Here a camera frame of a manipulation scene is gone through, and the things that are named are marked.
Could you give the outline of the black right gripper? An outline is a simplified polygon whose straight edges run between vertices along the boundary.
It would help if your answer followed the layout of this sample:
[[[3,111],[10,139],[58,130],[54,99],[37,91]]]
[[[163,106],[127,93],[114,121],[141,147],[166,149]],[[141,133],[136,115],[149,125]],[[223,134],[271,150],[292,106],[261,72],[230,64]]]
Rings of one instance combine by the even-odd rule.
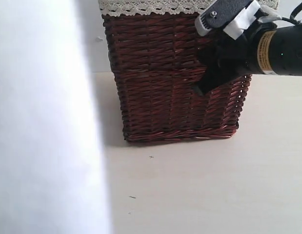
[[[213,41],[197,52],[198,61],[206,66],[202,78],[194,83],[194,91],[204,96],[208,92],[239,77],[254,73],[250,51],[255,35],[261,26],[255,22],[237,39],[232,39],[222,29],[209,34]]]

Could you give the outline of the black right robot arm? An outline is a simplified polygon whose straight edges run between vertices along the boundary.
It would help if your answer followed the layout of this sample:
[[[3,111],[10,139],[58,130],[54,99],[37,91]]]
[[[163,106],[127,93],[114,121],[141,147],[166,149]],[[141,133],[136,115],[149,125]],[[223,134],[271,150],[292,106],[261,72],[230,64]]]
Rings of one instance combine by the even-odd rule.
[[[256,22],[238,39],[219,32],[197,58],[206,65],[194,84],[201,96],[251,74],[302,77],[302,24],[278,28],[272,22]]]

